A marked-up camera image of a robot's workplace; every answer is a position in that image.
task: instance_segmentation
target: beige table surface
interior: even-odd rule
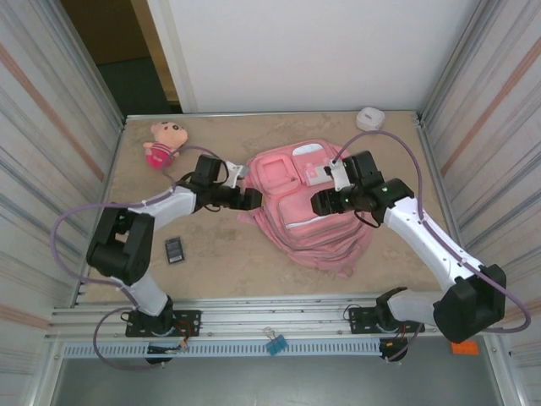
[[[167,180],[145,162],[143,142],[152,140],[156,120],[129,121],[117,157],[109,200],[132,202],[161,193]],[[174,119],[189,133],[189,145],[212,149],[220,157],[245,163],[261,151],[302,140],[321,138],[344,144],[359,131],[351,112],[185,117]],[[401,136],[420,161],[424,206],[439,225],[443,214],[424,159],[410,112],[387,112],[383,129]],[[393,140],[370,135],[350,152],[370,150],[385,179],[401,178],[417,192],[417,177],[407,153]],[[194,169],[199,153],[185,151],[170,168],[175,178]],[[438,289],[428,268],[409,246],[385,226],[374,231],[366,253],[349,278],[293,263],[253,225],[237,220],[237,212],[205,210],[182,217],[154,234],[150,271],[173,299],[231,298],[283,294],[385,292],[396,286]],[[186,261],[167,264],[164,241],[180,236]],[[99,274],[92,270],[92,277]],[[87,287],[84,301],[122,299],[121,293],[98,285]]]

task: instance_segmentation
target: white round object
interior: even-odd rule
[[[384,121],[385,113],[373,107],[365,107],[357,115],[357,127],[363,131],[380,129]]]

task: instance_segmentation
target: pink backpack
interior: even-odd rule
[[[310,203],[315,193],[333,187],[324,166],[339,150],[324,140],[311,140],[258,154],[248,162],[244,185],[259,190],[264,203],[239,219],[255,221],[295,262],[347,277],[368,247],[372,230],[352,211],[318,217]]]

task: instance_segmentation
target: pink plush toy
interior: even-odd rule
[[[180,125],[164,121],[150,127],[156,142],[145,142],[146,161],[152,167],[160,168],[166,158],[179,146],[184,145],[188,140],[188,133]],[[166,163],[171,165],[172,158]]]

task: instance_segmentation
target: corrugated metal wall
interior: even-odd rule
[[[533,313],[507,339],[541,404],[541,1],[490,3],[423,119],[467,249],[501,265]]]
[[[0,404],[21,404],[53,306],[74,281],[48,233],[68,208],[101,200],[121,118],[56,2],[0,2]],[[61,228],[75,270],[95,213]]]

